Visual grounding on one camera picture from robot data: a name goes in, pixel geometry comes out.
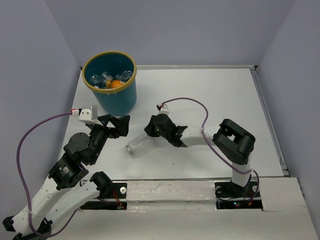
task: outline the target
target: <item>plastic bottle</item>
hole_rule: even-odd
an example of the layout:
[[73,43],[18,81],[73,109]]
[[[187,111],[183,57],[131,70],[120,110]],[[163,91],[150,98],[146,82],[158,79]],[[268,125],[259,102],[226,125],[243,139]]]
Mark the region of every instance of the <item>plastic bottle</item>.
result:
[[125,146],[132,158],[140,158],[157,147],[158,137],[150,137],[145,132]]
[[103,86],[103,79],[98,76],[98,75],[93,75],[91,78],[90,78],[90,81],[89,83],[94,86],[94,87],[102,87]]
[[125,82],[120,81],[120,80],[111,80],[111,79],[109,79],[109,80],[106,81],[106,85],[105,86],[108,89],[115,89],[115,88],[118,88],[118,87],[122,86],[123,84],[125,84]]
[[107,81],[108,80],[114,80],[115,78],[107,71],[101,73],[101,76],[102,76],[102,88],[106,88],[107,87]]
[[120,74],[115,75],[115,79],[122,81],[122,76]]
[[131,76],[132,76],[133,72],[130,70],[126,70],[121,74],[121,80],[124,82],[127,82]]

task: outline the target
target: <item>white table surface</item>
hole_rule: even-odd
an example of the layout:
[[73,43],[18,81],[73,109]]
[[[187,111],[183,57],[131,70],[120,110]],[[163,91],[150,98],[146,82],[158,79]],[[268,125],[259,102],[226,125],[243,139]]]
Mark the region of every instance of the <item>white table surface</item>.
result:
[[[261,179],[263,211],[216,210],[215,201],[211,201],[215,200],[214,191],[210,191],[213,181],[171,181],[170,184],[156,181],[160,188],[153,189],[154,182],[128,181],[127,210],[79,211],[68,227],[52,239],[317,240],[295,178]],[[195,186],[201,190],[191,191]],[[161,188],[170,190],[166,195],[171,197],[163,198],[163,194],[158,193]],[[181,196],[195,202],[183,202]],[[145,202],[146,197],[153,202]],[[207,201],[196,201],[198,198]],[[52,232],[63,225],[61,222]]]
[[[96,165],[87,166],[90,175],[86,178],[97,171],[104,171],[113,180],[230,178],[230,168],[208,146],[175,148],[162,139],[161,147],[138,159],[126,151],[125,145],[140,135],[151,115],[157,113],[156,104],[177,97],[202,102],[209,110],[206,126],[229,118],[248,130],[256,138],[252,168],[261,177],[283,176],[249,69],[138,70],[136,88],[137,102],[129,113],[128,136],[108,139]],[[106,114],[80,75],[72,108],[87,105],[97,105],[98,114]],[[200,127],[205,117],[202,107],[191,101],[171,102],[168,107],[176,125]],[[78,132],[88,134],[90,130],[70,117],[63,145]]]

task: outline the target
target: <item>white floor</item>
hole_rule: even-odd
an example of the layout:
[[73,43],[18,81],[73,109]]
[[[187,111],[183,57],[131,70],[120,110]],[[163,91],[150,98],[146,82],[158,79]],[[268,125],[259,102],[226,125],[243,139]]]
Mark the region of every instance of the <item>white floor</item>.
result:
[[[175,148],[164,139],[161,147],[144,156],[131,158],[125,145],[141,134],[150,117],[157,113],[156,104],[177,97],[202,102],[209,110],[206,126],[218,125],[229,118],[256,138],[251,166],[261,177],[283,176],[279,159],[267,126],[249,69],[168,69],[138,70],[137,103],[131,115],[127,137],[107,140],[90,174],[104,171],[113,180],[229,178],[231,170],[207,146]],[[82,77],[74,97],[73,108],[97,105],[99,115],[106,114]],[[205,111],[187,100],[168,104],[170,118],[176,125],[200,127]],[[64,145],[78,132],[90,130],[70,117]]]

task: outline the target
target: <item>clear plastic bottle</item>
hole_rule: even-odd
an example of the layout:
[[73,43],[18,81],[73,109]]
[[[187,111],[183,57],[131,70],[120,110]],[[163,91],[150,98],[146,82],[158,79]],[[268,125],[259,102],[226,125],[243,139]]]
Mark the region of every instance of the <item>clear plastic bottle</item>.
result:
[[93,75],[90,78],[89,84],[94,86],[94,87],[102,87],[103,86],[103,79],[102,77],[98,76],[98,75]]
[[137,136],[125,146],[131,157],[139,158],[158,147],[160,137],[148,136],[146,132]]
[[127,81],[131,78],[132,74],[133,74],[133,72],[130,71],[130,70],[124,71],[124,72],[121,74],[121,78],[122,78],[121,80],[122,80],[123,82],[127,82]]
[[117,74],[117,75],[115,75],[115,79],[119,80],[119,81],[122,81],[122,76],[120,74]]
[[108,81],[112,81],[114,80],[115,78],[107,71],[104,71],[103,73],[101,73],[101,76],[102,76],[102,87],[105,87],[107,88],[107,82]]

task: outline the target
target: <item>cable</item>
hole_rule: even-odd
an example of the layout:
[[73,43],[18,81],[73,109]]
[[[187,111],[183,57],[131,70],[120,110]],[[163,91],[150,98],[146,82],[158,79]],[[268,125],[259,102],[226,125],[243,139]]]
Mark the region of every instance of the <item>cable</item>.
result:
[[241,198],[241,197],[239,197],[239,196],[234,196],[234,197],[231,197],[231,198],[229,198],[229,199],[222,199],[222,198],[216,196],[216,198],[219,199],[221,202],[228,202],[228,201],[230,201],[230,200],[232,200],[232,199],[239,199],[239,198]]
[[99,201],[102,202],[102,203],[105,203],[105,204],[110,204],[110,203],[111,203],[111,202],[106,201],[106,200],[104,200],[104,199],[102,199],[102,198],[99,198],[99,197],[97,197],[96,199],[99,200]]
[[237,173],[239,173],[239,174],[245,175],[245,174],[254,172],[254,174],[256,175],[256,191],[254,192],[254,194],[253,194],[253,196],[251,197],[251,199],[249,199],[249,201],[246,202],[246,203],[244,203],[244,204],[249,203],[251,200],[253,200],[253,199],[256,197],[256,195],[257,195],[257,193],[258,193],[258,191],[259,191],[260,180],[259,180],[259,175],[258,175],[258,173],[257,173],[254,169],[252,169],[252,168],[251,168],[250,170],[248,170],[248,171],[240,171],[240,170],[238,170],[236,167],[232,166],[232,164],[230,164],[227,160],[225,160],[224,157],[221,156],[221,155],[214,149],[213,146],[211,146],[209,140],[206,138],[205,129],[204,129],[204,128],[205,128],[205,124],[206,124],[206,122],[207,122],[207,120],[208,120],[208,117],[209,117],[209,111],[208,111],[208,109],[206,108],[206,106],[205,106],[203,103],[201,103],[201,102],[199,102],[198,100],[195,100],[195,99],[193,99],[193,98],[190,98],[190,97],[177,97],[177,98],[173,98],[173,99],[164,101],[164,102],[162,103],[161,107],[162,107],[164,104],[166,104],[166,103],[170,103],[170,102],[173,102],[173,101],[176,101],[176,100],[190,100],[190,101],[192,101],[192,102],[195,102],[195,103],[201,105],[201,106],[204,108],[204,110],[205,110],[205,118],[204,118],[203,123],[202,123],[202,125],[201,125],[201,133],[202,133],[202,136],[203,136],[206,144],[207,144],[207,145],[209,146],[209,148],[215,153],[215,155],[217,155],[225,164],[227,164],[230,168],[232,168],[233,170],[235,170],[235,171],[236,171]]
[[76,214],[76,211],[73,212],[73,214],[70,216],[69,220],[66,222],[66,224],[59,230],[57,231],[56,233],[54,234],[41,234],[39,232],[37,232],[37,230],[35,229],[35,227],[33,226],[32,224],[32,200],[31,200],[31,197],[30,197],[30,193],[29,193],[29,189],[28,189],[28,186],[27,186],[27,183],[25,181],[25,178],[24,178],[24,175],[22,173],[22,170],[21,170],[21,165],[20,165],[20,151],[21,151],[21,146],[22,146],[22,143],[24,142],[24,140],[26,139],[26,137],[34,130],[36,129],[37,127],[39,127],[40,125],[52,120],[52,119],[56,119],[56,118],[59,118],[59,117],[63,117],[63,116],[68,116],[68,115],[72,115],[72,112],[66,112],[66,113],[61,113],[61,114],[58,114],[58,115],[54,115],[52,117],[49,117],[45,120],[42,120],[41,122],[37,123],[36,125],[34,125],[33,127],[31,127],[24,135],[23,137],[21,138],[19,144],[18,144],[18,148],[16,150],[16,167],[18,169],[18,173],[19,173],[19,177],[21,179],[21,182],[22,182],[22,185],[23,185],[23,188],[24,188],[24,191],[25,191],[25,195],[26,195],[26,200],[27,200],[27,206],[28,206],[28,209],[29,209],[29,213],[28,213],[28,223],[29,223],[29,226],[30,226],[30,229],[32,230],[32,232],[41,237],[41,238],[52,238],[56,235],[58,235],[59,233],[61,233],[66,227],[67,225],[70,223],[71,219],[74,217],[74,215]]
[[113,197],[114,197],[114,199],[115,199],[116,206],[117,206],[118,208],[124,209],[124,207],[122,206],[122,202],[119,200],[119,197],[118,197],[118,195],[117,195],[116,190],[115,190],[115,189],[112,189],[111,192],[112,192],[112,195],[113,195]]
[[252,199],[252,201],[251,202],[248,202],[248,206],[251,206],[251,204],[253,203],[253,199]]

